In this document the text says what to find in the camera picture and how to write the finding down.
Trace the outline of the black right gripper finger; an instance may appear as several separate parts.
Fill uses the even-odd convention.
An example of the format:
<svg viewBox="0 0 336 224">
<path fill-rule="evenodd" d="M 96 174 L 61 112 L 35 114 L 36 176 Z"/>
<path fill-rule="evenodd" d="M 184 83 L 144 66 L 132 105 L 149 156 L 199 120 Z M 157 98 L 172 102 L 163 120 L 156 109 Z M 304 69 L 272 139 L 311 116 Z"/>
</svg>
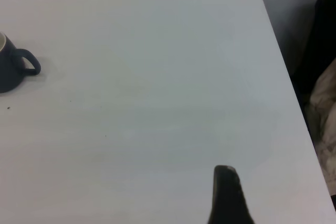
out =
<svg viewBox="0 0 336 224">
<path fill-rule="evenodd" d="M 239 176 L 231 166 L 214 168 L 212 209 L 208 223 L 254 223 Z"/>
</svg>

